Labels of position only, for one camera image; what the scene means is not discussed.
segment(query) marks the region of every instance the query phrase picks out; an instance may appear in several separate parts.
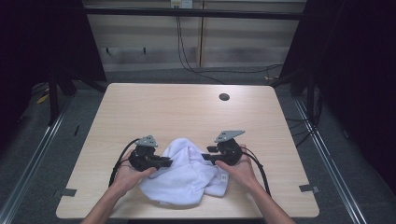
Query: wire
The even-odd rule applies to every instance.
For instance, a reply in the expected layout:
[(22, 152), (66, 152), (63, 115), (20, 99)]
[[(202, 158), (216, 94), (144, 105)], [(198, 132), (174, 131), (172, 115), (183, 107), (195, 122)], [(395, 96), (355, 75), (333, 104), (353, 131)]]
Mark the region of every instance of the wire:
[(265, 191), (267, 191), (268, 195), (271, 196), (271, 191), (270, 191), (270, 187), (268, 186), (268, 180), (267, 180), (267, 176), (264, 172), (263, 166), (262, 164), (259, 162), (259, 160), (257, 160), (257, 158), (254, 156), (251, 156), (250, 154), (246, 153), (246, 152), (242, 152), (244, 155), (249, 156), (254, 162), (256, 162), (257, 166), (259, 167), (260, 173), (262, 174), (262, 180), (264, 182), (264, 187), (265, 187)]
[(285, 120), (289, 120), (289, 121), (306, 121), (308, 119), (288, 119), (288, 118), (285, 118)]
[(110, 180), (109, 180), (109, 182), (108, 182), (108, 187), (109, 187), (109, 188), (110, 188), (110, 186), (113, 184), (114, 178), (116, 177), (116, 173), (117, 173), (117, 171), (119, 170), (120, 165), (121, 165), (122, 162), (123, 162), (123, 161), (122, 161), (122, 156), (123, 156), (123, 154), (125, 154), (125, 151), (131, 146), (131, 144), (135, 143), (135, 142), (136, 142), (137, 140), (139, 140), (139, 139), (140, 139), (140, 138), (136, 138), (134, 141), (130, 142), (130, 143), (125, 147), (125, 149), (122, 151), (122, 153), (121, 153), (119, 159), (117, 160), (116, 164), (114, 165), (113, 172), (111, 173)]
[(296, 128), (296, 127), (300, 126), (302, 123), (304, 123), (303, 120), (301, 120), (301, 121), (299, 121), (297, 124), (294, 124), (293, 126), (289, 127), (289, 129), (291, 130), (291, 129), (293, 129), (293, 128)]
[(254, 155), (254, 153), (250, 149), (248, 149), (247, 147), (241, 147), (241, 148), (246, 149), (248, 152), (250, 152), (254, 156), (254, 159), (259, 160), (259, 159), (257, 159), (256, 155)]
[[(186, 69), (187, 71), (193, 72), (194, 74), (196, 74), (196, 75), (198, 75), (198, 76), (200, 76), (200, 77), (207, 77), (207, 78), (212, 79), (212, 80), (214, 80), (214, 81), (216, 81), (216, 82), (218, 82), (218, 83), (220, 83), (220, 84), (225, 85), (224, 82), (222, 82), (222, 81), (220, 81), (220, 80), (218, 80), (218, 79), (216, 79), (216, 78), (209, 77), (209, 76), (204, 76), (204, 75), (202, 75), (202, 74), (199, 74), (198, 72), (195, 72), (195, 71), (192, 69), (192, 67), (191, 67), (190, 64), (189, 64), (189, 61), (187, 60), (186, 51), (184, 50), (184, 42), (183, 42), (183, 37), (182, 37), (182, 34), (181, 34), (180, 17), (176, 17), (176, 20), (177, 20), (177, 52), (178, 52), (178, 58), (180, 59), (180, 63), (181, 63), (181, 65), (184, 67), (184, 69)], [(182, 48), (182, 50), (183, 50), (184, 59), (185, 59), (186, 64), (187, 64), (188, 67), (186, 67), (186, 65), (183, 63), (183, 60), (181, 59), (181, 55), (180, 55), (180, 43), (181, 43), (181, 48)]]
[(292, 134), (291, 136), (297, 136), (297, 135), (300, 135), (300, 134), (306, 133), (306, 131), (307, 131), (307, 130), (304, 130), (304, 131), (302, 131), (302, 132), (300, 132), (300, 133), (295, 133), (295, 134)]
[(299, 143), (296, 144), (296, 147), (299, 147), (300, 144), (302, 144), (306, 138), (308, 138), (308, 136), (312, 133), (313, 131), (309, 132)]
[[(182, 57), (181, 57), (181, 53), (180, 53), (180, 45), (181, 45), (181, 51), (183, 52), (183, 56), (184, 56), (184, 61), (186, 62), (187, 66), (183, 63)], [(215, 80), (221, 84), (225, 84), (224, 82), (215, 79), (213, 77), (209, 77), (209, 76), (204, 76), (202, 75), (202, 73), (236, 73), (236, 74), (254, 74), (254, 73), (262, 73), (265, 72), (267, 74), (267, 83), (269, 82), (269, 70), (275, 69), (279, 66), (282, 66), (283, 63), (279, 63), (279, 64), (271, 64), (265, 67), (265, 69), (261, 69), (261, 70), (256, 70), (256, 71), (227, 71), (227, 70), (205, 70), (205, 71), (196, 71), (194, 70), (190, 64), (189, 61), (187, 59), (187, 55), (186, 55), (186, 51), (184, 49), (184, 42), (183, 42), (183, 36), (181, 33), (181, 22), (180, 22), (180, 17), (177, 17), (177, 51), (178, 51), (178, 58), (180, 60), (181, 65), (183, 66), (184, 69), (186, 69), (187, 71), (193, 72), (194, 74), (201, 76), (201, 77), (207, 77), (210, 78), (212, 80)]]

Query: table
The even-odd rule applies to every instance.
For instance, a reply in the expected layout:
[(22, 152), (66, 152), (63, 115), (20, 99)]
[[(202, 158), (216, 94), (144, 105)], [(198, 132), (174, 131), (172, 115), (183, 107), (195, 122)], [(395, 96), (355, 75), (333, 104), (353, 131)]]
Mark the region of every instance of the table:
[[(219, 95), (227, 93), (228, 101)], [(107, 189), (112, 168), (132, 140), (153, 135), (156, 154), (176, 138), (187, 137), (205, 151), (221, 131), (245, 130), (235, 137), (264, 166), (275, 201), (292, 217), (315, 217), (318, 206), (293, 144), (274, 89), (264, 86), (191, 84), (111, 84), (98, 109), (67, 184), (74, 197), (63, 196), (60, 218), (82, 218)], [(255, 174), (262, 182), (259, 169)], [(139, 188), (115, 206), (119, 218), (261, 218), (252, 198), (232, 179), (222, 198), (204, 195), (195, 206), (164, 206)]]

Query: gray carpet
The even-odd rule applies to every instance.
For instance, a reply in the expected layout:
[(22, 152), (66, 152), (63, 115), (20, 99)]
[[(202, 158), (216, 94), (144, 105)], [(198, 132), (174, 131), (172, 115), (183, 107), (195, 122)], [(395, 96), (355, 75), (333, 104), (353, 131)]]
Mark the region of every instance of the gray carpet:
[[(205, 73), (225, 84), (265, 85), (266, 73)], [(143, 83), (199, 83), (219, 84), (216, 80), (200, 77), (181, 69), (144, 72), (107, 74), (108, 82)], [(52, 197), (56, 189), (65, 188), (74, 168), (78, 154), (92, 125), (92, 121), (103, 98), (103, 94), (77, 83), (78, 93), (71, 99), (64, 121), (57, 132), (49, 151), (45, 156), (35, 178), (27, 191), (12, 223), (79, 223), (79, 220), (59, 219), (55, 215), (60, 199)], [(290, 96), (289, 86), (276, 88), (276, 94), (282, 106), (285, 118), (300, 119), (294, 100)], [(7, 154), (0, 160), (0, 203), (4, 204), (23, 172), (26, 162), (33, 155), (41, 136), (46, 130), (49, 119), (49, 102), (36, 105), (32, 100), (18, 132), (8, 145)], [(291, 134), (295, 143), (299, 143), (307, 134), (302, 122), (289, 120)], [(396, 223), (396, 198), (387, 185), (367, 164), (353, 140), (345, 139), (343, 127), (337, 122), (324, 104), (318, 129), (324, 138), (332, 157), (338, 165), (352, 194), (359, 203), (368, 223)], [(320, 188), (316, 199), (320, 214), (315, 218), (297, 218), (298, 223), (353, 223), (344, 203), (339, 196), (313, 141), (307, 138), (298, 146), (306, 174), (312, 185)], [(127, 220), (109, 220), (108, 223), (127, 223)], [(152, 223), (153, 221), (133, 221), (132, 223)], [(237, 220), (210, 221), (201, 223), (242, 223)]]

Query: aluminum rail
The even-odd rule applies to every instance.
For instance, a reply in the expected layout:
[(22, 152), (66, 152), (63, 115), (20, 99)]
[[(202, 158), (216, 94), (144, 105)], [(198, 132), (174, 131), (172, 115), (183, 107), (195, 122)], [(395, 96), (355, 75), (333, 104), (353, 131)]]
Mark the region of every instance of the aluminum rail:
[(144, 8), (144, 7), (38, 7), (38, 11), (47, 13), (78, 13), (91, 15), (135, 15), (135, 16), (170, 16), (170, 17), (208, 17), (299, 21), (307, 17), (323, 15), (305, 15), (303, 13), (235, 11), (187, 8)]
[(29, 189), (35, 174), (37, 173), (41, 162), (44, 160), (47, 151), (49, 150), (52, 139), (55, 134), (58, 132), (59, 127), (64, 119), (64, 114), (67, 108), (71, 103), (72, 98), (66, 98), (66, 102), (64, 103), (64, 109), (62, 110), (59, 117), (54, 121), (54, 123), (49, 126), (41, 139), (40, 144), (35, 150), (35, 154), (30, 159), (28, 165), (26, 166), (22, 176), (20, 177), (17, 185), (14, 187), (14, 190), (9, 194), (5, 204), (0, 210), (0, 224), (9, 224), (17, 213), (18, 208), (21, 205), (21, 202)]
[(342, 177), (340, 171), (338, 170), (337, 165), (332, 159), (332, 154), (329, 149), (327, 149), (326, 145), (322, 137), (320, 136), (317, 129), (311, 124), (308, 120), (308, 116), (306, 115), (306, 108), (303, 101), (300, 98), (295, 99), (295, 104), (297, 109), (303, 119), (305, 119), (305, 126), (308, 131), (311, 133), (312, 140), (317, 147), (318, 153), (323, 160), (327, 171), (329, 172), (330, 177), (332, 178), (332, 182), (340, 194), (341, 199), (348, 211), (350, 217), (352, 218), (353, 223), (355, 224), (367, 224), (366, 219), (364, 218), (363, 212), (359, 207), (358, 202), (353, 196), (352, 192), (349, 190), (347, 183)]

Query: towel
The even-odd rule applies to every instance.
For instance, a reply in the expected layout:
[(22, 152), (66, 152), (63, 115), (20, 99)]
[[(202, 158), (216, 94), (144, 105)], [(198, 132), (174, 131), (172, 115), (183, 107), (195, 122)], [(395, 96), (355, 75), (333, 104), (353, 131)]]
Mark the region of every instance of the towel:
[(203, 153), (187, 138), (174, 140), (163, 153), (173, 160), (172, 165), (144, 178), (139, 188), (161, 204), (191, 205), (200, 203), (204, 194), (224, 196), (229, 175), (205, 161)]

